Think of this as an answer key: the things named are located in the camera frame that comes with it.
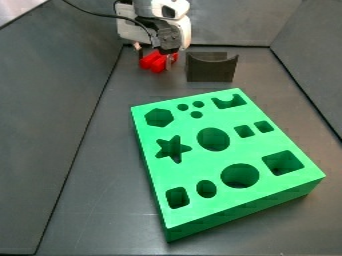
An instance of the circular hole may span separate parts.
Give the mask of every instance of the circular hole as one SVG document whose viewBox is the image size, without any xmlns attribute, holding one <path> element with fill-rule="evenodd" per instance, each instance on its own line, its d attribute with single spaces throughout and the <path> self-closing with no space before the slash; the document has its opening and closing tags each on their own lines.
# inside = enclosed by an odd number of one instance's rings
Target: circular hole
<svg viewBox="0 0 342 256">
<path fill-rule="evenodd" d="M 198 143 L 210 151 L 222 151 L 230 146 L 230 137 L 225 131 L 206 128 L 198 133 Z"/>
<path fill-rule="evenodd" d="M 197 188 L 198 194 L 205 198 L 211 198 L 217 195 L 217 186 L 210 180 L 202 180 Z"/>
<path fill-rule="evenodd" d="M 178 105 L 178 109 L 179 109 L 181 111 L 189 110 L 187 104 L 179 104 L 179 105 Z"/>
<path fill-rule="evenodd" d="M 249 188 L 260 180 L 260 171 L 249 164 L 234 164 L 223 170 L 221 179 L 231 188 Z"/>
<path fill-rule="evenodd" d="M 205 107 L 205 103 L 202 101 L 195 101 L 193 103 L 193 105 L 197 107 L 197 108 L 203 108 Z"/>
<path fill-rule="evenodd" d="M 191 112 L 191 116 L 198 119 L 203 116 L 203 114 L 199 111 L 194 111 Z"/>
</svg>

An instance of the small circular hole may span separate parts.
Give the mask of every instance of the small circular hole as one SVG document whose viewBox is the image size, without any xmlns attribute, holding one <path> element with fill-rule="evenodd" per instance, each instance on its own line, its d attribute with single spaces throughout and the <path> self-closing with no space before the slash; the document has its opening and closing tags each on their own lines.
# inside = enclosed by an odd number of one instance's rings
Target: small circular hole
<svg viewBox="0 0 342 256">
<path fill-rule="evenodd" d="M 179 104 L 179 105 L 178 105 L 178 109 L 179 109 L 181 111 L 189 110 L 187 104 Z"/>
<path fill-rule="evenodd" d="M 203 116 L 203 114 L 199 111 L 194 111 L 191 112 L 191 116 L 198 119 Z"/>
<path fill-rule="evenodd" d="M 194 105 L 194 107 L 197 107 L 197 108 L 203 108 L 203 107 L 205 107 L 205 103 L 203 103 L 202 101 L 195 101 L 195 102 L 193 103 L 193 105 Z"/>
<path fill-rule="evenodd" d="M 234 164 L 222 171 L 221 179 L 231 188 L 249 188 L 260 180 L 260 171 L 249 164 Z"/>
<path fill-rule="evenodd" d="M 211 198 L 217 195 L 217 186 L 210 180 L 202 180 L 197 186 L 198 194 L 205 198 Z"/>
</svg>

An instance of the star-shaped hole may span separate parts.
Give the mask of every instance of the star-shaped hole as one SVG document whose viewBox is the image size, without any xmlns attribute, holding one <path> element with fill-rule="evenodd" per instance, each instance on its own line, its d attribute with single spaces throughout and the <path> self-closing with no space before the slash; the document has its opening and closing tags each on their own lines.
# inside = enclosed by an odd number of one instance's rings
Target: star-shaped hole
<svg viewBox="0 0 342 256">
<path fill-rule="evenodd" d="M 177 164 L 182 163 L 182 153 L 193 150 L 190 146 L 181 144 L 179 135 L 174 136 L 170 141 L 159 139 L 157 143 L 159 144 L 162 149 L 157 153 L 155 157 L 170 157 Z"/>
</svg>

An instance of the green puzzle board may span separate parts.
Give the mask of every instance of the green puzzle board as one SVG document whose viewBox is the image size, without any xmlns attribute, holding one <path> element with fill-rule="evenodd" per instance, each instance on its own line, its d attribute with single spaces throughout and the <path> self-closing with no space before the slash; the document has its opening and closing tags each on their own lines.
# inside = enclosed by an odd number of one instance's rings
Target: green puzzle board
<svg viewBox="0 0 342 256">
<path fill-rule="evenodd" d="M 306 195 L 325 177 L 241 89 L 131 111 L 169 242 Z"/>
</svg>

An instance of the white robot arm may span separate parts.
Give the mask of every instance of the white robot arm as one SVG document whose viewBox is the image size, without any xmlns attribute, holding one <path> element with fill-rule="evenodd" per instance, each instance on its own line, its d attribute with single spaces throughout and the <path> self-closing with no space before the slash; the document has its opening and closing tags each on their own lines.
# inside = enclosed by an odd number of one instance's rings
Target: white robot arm
<svg viewBox="0 0 342 256">
<path fill-rule="evenodd" d="M 191 42 L 191 23 L 186 16 L 190 9 L 187 0 L 121 0 L 115 10 L 141 22 L 158 38 L 154 47 L 161 54 L 170 55 L 186 50 Z M 151 38 L 135 23 L 118 20 L 118 33 L 125 39 L 150 44 Z"/>
</svg>

